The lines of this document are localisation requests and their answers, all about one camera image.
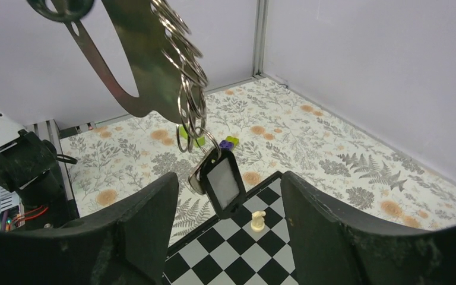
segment green toy block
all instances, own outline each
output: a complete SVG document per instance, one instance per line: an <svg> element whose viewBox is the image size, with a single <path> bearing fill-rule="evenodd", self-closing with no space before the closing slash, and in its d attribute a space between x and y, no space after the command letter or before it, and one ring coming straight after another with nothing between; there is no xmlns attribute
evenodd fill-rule
<svg viewBox="0 0 456 285"><path fill-rule="evenodd" d="M233 148L235 148L239 144L239 139L231 136L226 137L225 141L232 143Z"/></svg>
<svg viewBox="0 0 456 285"><path fill-rule="evenodd" d="M188 139L188 134L186 133L186 130L184 129L183 126L179 127L179 135L181 135L181 137L183 137L186 140ZM204 146L204 144L205 144L205 137L204 136L201 136L198 139L193 140L193 146L194 147L202 147L202 146Z"/></svg>

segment black and white checkered mat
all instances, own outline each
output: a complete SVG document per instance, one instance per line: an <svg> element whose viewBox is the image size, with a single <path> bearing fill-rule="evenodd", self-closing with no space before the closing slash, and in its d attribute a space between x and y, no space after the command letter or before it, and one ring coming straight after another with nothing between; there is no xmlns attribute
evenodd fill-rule
<svg viewBox="0 0 456 285"><path fill-rule="evenodd" d="M297 284L280 187L248 197L233 218L207 221L179 245L165 263L163 284ZM266 226L255 233L251 212L262 210Z"/></svg>

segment cable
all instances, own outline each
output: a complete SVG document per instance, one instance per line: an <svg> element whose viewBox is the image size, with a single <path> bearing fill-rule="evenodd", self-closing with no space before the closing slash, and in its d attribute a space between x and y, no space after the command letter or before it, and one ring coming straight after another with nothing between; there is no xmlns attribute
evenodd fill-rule
<svg viewBox="0 0 456 285"><path fill-rule="evenodd" d="M17 221L15 221L15 225L18 223L18 222L21 222L21 221L28 221L28 220L32 220L32 219L35 219L39 216L41 216L42 214L44 214L46 211L48 210L48 207L46 207L43 211L41 211L39 214L35 214L33 215L32 217L25 217L25 214L22 216L22 218L18 218Z"/></svg>
<svg viewBox="0 0 456 285"><path fill-rule="evenodd" d="M72 156L66 156L65 154L57 154L56 159L59 162L69 163L69 164L77 164L78 160Z"/></svg>
<svg viewBox="0 0 456 285"><path fill-rule="evenodd" d="M28 220L35 219L35 218L41 216L42 214L44 214L47 210L48 210L48 207L46 207L43 211L41 211L41 213L36 214L36 215L34 215L34 216L32 216L32 217L23 218L23 219L21 219L20 221L28 221Z"/></svg>
<svg viewBox="0 0 456 285"><path fill-rule="evenodd" d="M2 220L1 220L1 230L6 231L6 222L8 221L8 214L10 213L9 210L4 211L2 214Z"/></svg>
<svg viewBox="0 0 456 285"><path fill-rule="evenodd" d="M23 215L18 214L16 217L14 217L14 218L11 220L11 224L14 224L14 223L15 223L16 221L18 221L20 218L25 217L26 215L31 214L31 213L33 213L33 212L35 212L35 211L41 210L42 208L43 208L43 206L41 205L41 206L35 208L34 210L31 210L31 211L28 211L28 212L24 213Z"/></svg>
<svg viewBox="0 0 456 285"><path fill-rule="evenodd" d="M4 195L4 197L0 198L0 202L4 199L11 197L11 195L13 195L13 193L8 193L8 194Z"/></svg>

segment key tag label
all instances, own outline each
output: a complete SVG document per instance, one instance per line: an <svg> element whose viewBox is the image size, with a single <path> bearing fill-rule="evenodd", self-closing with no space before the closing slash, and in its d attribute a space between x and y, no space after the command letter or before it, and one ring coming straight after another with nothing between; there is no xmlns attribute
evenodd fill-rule
<svg viewBox="0 0 456 285"><path fill-rule="evenodd" d="M212 151L200 169L200 187L220 219L229 219L245 202L245 187L233 153Z"/></svg>
<svg viewBox="0 0 456 285"><path fill-rule="evenodd" d="M216 151L213 147L208 152L205 153L204 157L198 162L197 166L194 168L194 171L188 176L189 186L194 191L194 193L205 195L205 190L202 189L200 186L200 170L202 170L202 165L204 165L205 161L210 158L210 154Z"/></svg>

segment small toy block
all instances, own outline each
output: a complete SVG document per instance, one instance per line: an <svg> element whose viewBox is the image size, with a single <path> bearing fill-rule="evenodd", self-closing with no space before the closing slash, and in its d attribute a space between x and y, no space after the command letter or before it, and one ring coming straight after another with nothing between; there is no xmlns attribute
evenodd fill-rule
<svg viewBox="0 0 456 285"><path fill-rule="evenodd" d="M184 129L183 126L179 127L179 135L181 135L181 137L183 137L186 140L188 139L188 134L186 133L186 130ZM201 136L201 137L197 138L196 140L193 140L193 146L194 147L202 147L204 145L205 145L205 137L204 136Z"/></svg>
<svg viewBox="0 0 456 285"><path fill-rule="evenodd" d="M235 148L237 145L239 145L239 139L236 138L236 137L228 136L228 137L226 137L225 140L230 142L230 143L233 143L233 148Z"/></svg>
<svg viewBox="0 0 456 285"><path fill-rule="evenodd" d="M234 148L235 146L233 145L232 142L223 140L223 141L221 141L221 143L219 144L219 147L220 147L222 150L230 150L230 151L232 151L233 148Z"/></svg>

